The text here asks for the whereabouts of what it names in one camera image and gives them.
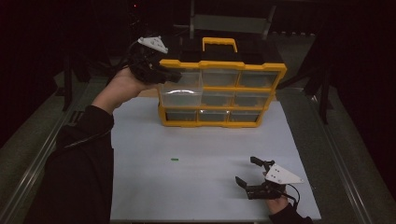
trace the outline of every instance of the white bracket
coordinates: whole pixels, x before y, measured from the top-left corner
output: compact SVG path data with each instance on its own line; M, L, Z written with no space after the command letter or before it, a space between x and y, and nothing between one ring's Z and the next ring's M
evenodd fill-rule
M304 181L297 175L274 163L270 171L265 175L265 179L277 184L299 184Z
M161 36L148 37L148 38L140 37L137 40L137 42L151 49L156 49L159 52L168 53L168 48L166 48L163 42L161 41Z

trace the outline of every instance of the white table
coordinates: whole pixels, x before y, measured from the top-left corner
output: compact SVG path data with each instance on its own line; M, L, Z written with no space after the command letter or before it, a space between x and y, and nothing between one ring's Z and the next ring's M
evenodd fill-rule
M301 194L298 212L320 219L279 102L271 103L259 128L245 129L164 127L157 104L156 98L139 97L114 114L112 220L268 220L264 201L248 200L234 180L263 182L263 167L250 163L250 156L274 160L304 179L294 185ZM294 189L287 191L297 198Z

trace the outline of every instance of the tool box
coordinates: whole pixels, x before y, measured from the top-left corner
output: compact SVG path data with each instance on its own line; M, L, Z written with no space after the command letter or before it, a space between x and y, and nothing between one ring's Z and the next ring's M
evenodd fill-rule
M276 47L264 40L164 39L160 65L181 73L158 88L164 126L257 127L285 76Z

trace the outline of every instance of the black sleeve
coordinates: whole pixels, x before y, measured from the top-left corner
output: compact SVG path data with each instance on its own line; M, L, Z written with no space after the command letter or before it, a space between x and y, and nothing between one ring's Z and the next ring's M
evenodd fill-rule
M289 203L282 211L269 216L274 224L311 224L313 223L310 217L301 217L296 210Z
M114 162L109 130L113 124L106 111L90 105L75 127L62 127L24 223L109 223ZM76 147L66 147L96 135Z

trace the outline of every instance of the dark background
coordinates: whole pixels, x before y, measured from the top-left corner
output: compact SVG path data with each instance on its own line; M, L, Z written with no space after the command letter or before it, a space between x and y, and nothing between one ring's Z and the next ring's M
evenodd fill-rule
M317 36L301 72L323 61L332 65L332 85L395 197L396 18L391 2L202 0L196 1L196 12L262 17L273 3L278 7L270 33ZM72 67L87 81L87 64L74 54L108 63L143 33L173 34L171 25L188 25L189 15L187 0L1 1L0 146L56 92L53 77L63 71L66 52L74 52Z

